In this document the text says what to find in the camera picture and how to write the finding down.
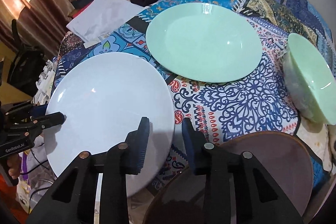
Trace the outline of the left hand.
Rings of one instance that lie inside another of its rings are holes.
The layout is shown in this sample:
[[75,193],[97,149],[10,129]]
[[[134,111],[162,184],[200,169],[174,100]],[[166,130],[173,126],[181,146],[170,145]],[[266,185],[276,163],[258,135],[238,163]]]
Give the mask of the left hand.
[[7,165],[9,167],[9,175],[12,179],[17,179],[21,174],[21,157],[18,154],[11,155],[7,159]]

